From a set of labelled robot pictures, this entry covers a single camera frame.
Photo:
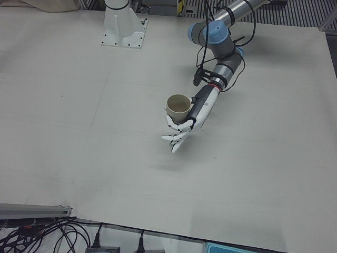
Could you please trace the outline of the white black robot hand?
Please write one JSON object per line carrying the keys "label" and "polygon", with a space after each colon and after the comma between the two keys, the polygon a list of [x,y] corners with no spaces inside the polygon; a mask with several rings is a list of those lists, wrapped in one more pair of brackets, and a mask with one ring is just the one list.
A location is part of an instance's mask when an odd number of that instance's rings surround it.
{"label": "white black robot hand", "polygon": [[176,133],[162,135],[161,139],[169,142],[171,152],[175,153],[194,130],[196,131],[203,126],[215,105],[219,93],[219,87],[214,84],[203,86],[194,97],[187,99],[189,101],[189,110],[187,115],[180,121],[171,116],[169,113],[170,107],[168,105],[165,106],[166,123]]}

